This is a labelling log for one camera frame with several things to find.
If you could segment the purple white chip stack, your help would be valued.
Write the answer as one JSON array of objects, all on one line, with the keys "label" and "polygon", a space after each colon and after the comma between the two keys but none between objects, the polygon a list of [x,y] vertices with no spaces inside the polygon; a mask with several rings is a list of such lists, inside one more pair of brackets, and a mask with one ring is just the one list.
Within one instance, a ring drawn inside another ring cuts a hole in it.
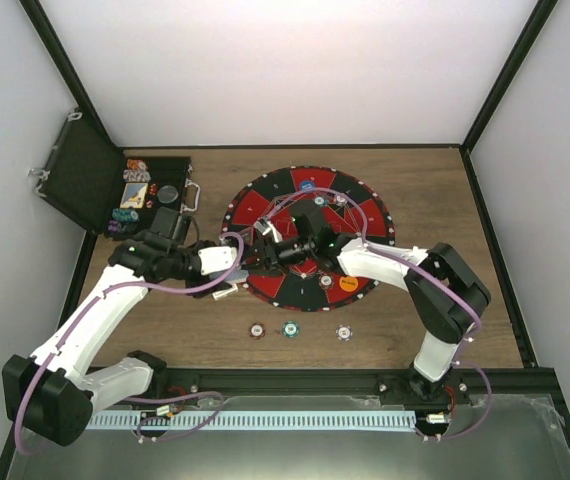
[{"label": "purple white chip stack", "polygon": [[353,329],[348,325],[339,325],[335,333],[337,338],[341,341],[349,341],[353,337]]}]

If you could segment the blue green chip stack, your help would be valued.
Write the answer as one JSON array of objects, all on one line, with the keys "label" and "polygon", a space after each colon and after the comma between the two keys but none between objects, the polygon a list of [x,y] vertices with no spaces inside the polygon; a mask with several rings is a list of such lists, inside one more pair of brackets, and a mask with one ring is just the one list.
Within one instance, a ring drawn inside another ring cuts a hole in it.
[{"label": "blue green chip stack", "polygon": [[300,327],[296,322],[288,321],[282,326],[282,334],[287,338],[294,338],[300,333]]}]

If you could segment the purple white chips seat four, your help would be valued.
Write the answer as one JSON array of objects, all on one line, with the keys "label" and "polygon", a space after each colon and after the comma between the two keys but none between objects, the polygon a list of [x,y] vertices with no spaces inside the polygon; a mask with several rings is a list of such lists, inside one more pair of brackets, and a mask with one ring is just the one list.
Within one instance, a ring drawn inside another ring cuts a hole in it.
[{"label": "purple white chips seat four", "polygon": [[267,236],[271,233],[271,223],[265,219],[258,219],[254,223],[254,228],[262,235]]}]

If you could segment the blue small blind button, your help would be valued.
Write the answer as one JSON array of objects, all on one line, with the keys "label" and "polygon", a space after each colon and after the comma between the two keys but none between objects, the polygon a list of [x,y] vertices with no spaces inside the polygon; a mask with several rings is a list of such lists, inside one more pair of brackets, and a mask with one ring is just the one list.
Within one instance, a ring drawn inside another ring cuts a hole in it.
[{"label": "blue small blind button", "polygon": [[311,180],[304,180],[299,185],[300,191],[313,190],[316,187],[315,183]]}]

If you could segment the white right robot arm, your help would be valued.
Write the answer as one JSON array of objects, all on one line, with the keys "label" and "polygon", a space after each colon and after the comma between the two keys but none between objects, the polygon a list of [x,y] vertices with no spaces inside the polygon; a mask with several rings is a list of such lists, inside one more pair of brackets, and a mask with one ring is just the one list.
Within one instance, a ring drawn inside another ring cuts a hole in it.
[{"label": "white right robot arm", "polygon": [[481,328],[491,302],[489,290],[449,244],[403,249],[368,241],[361,233],[337,233],[311,200],[290,207],[295,236],[283,239],[274,223],[254,224],[257,238],[243,255],[242,268],[256,274],[287,272],[313,260],[321,270],[362,277],[406,291],[426,333],[407,371],[412,396],[437,399],[461,345]]}]

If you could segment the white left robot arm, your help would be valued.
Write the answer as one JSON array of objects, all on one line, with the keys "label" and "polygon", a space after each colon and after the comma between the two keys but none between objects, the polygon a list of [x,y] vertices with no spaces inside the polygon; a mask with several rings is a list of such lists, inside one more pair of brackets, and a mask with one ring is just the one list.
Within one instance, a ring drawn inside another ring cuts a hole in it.
[{"label": "white left robot arm", "polygon": [[141,351],[90,373],[88,368],[129,311],[164,281],[185,281],[178,295],[206,292],[239,269],[244,240],[224,232],[216,242],[183,242],[187,220],[161,209],[150,229],[120,243],[89,296],[30,356],[12,356],[2,369],[7,415],[16,449],[32,449],[24,430],[61,446],[73,443],[92,416],[122,401],[165,405],[166,365]]}]

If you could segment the orange black chip stack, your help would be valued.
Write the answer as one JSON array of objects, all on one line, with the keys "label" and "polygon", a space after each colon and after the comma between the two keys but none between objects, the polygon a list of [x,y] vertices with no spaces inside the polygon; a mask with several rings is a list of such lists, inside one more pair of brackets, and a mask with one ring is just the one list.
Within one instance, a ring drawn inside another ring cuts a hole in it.
[{"label": "orange black chip stack", "polygon": [[249,335],[252,339],[261,339],[265,336],[265,327],[261,323],[254,323],[249,328]]}]

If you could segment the orange big blind button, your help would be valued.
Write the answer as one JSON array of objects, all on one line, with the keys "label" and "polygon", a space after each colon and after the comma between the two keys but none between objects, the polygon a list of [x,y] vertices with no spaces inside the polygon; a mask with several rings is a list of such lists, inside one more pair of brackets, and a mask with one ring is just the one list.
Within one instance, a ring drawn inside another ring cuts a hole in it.
[{"label": "orange big blind button", "polygon": [[341,276],[338,285],[344,292],[353,293],[359,289],[359,279],[353,276]]}]

